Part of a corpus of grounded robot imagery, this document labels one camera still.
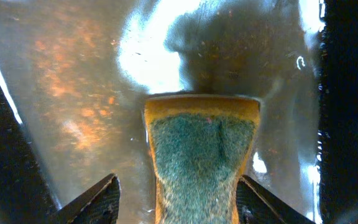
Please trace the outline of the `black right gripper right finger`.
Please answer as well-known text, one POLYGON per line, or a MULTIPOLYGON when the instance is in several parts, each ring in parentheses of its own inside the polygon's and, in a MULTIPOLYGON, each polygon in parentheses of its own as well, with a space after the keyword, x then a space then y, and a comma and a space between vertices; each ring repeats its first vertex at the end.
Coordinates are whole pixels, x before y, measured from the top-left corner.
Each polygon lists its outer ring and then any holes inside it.
POLYGON ((237 183, 236 205, 241 224, 314 224, 247 175, 237 183))

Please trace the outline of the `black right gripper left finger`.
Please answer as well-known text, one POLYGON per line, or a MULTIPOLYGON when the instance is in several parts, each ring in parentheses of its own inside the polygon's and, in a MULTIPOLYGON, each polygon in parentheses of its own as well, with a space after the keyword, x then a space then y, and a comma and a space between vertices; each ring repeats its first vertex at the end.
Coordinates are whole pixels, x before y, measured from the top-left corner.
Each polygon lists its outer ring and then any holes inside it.
POLYGON ((64 206, 53 216, 58 224, 116 224, 121 186, 116 174, 109 174, 64 206))

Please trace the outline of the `green and yellow sponge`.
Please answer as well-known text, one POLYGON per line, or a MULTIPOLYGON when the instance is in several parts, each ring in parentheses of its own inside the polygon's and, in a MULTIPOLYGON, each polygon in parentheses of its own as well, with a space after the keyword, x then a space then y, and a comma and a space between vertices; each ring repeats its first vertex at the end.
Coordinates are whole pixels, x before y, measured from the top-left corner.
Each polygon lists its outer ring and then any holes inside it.
POLYGON ((213 95, 148 99, 144 124, 156 176, 157 223, 238 223, 237 184, 260 104, 213 95))

